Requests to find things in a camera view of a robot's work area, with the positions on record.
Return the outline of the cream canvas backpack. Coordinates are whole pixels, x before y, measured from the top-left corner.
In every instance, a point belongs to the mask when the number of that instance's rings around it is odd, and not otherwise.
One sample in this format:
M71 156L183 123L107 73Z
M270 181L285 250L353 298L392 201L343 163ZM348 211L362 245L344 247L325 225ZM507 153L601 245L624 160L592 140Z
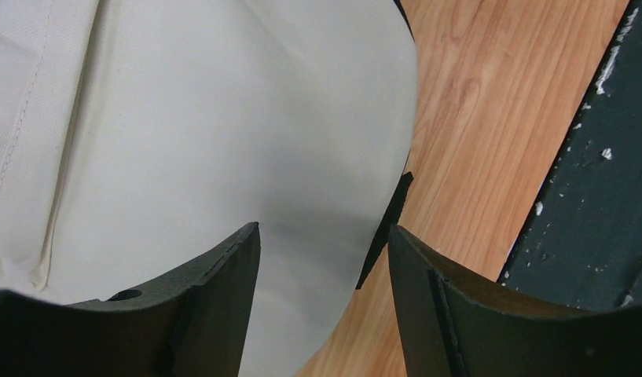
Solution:
M259 224L239 373L292 376L403 174L396 1L0 1L0 288L106 299Z

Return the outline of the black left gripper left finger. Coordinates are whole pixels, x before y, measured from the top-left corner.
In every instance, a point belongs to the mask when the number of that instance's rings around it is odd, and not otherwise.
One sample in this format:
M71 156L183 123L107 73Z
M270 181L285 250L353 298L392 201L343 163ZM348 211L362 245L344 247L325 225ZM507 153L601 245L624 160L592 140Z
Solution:
M260 249L250 222L105 301L63 306L0 290L0 376L236 376Z

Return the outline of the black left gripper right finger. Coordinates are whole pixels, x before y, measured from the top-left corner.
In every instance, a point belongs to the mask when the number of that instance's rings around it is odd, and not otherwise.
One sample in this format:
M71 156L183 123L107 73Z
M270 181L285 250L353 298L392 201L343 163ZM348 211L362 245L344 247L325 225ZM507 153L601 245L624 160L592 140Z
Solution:
M501 286L399 225L389 271L410 376L642 376L642 305L592 312Z

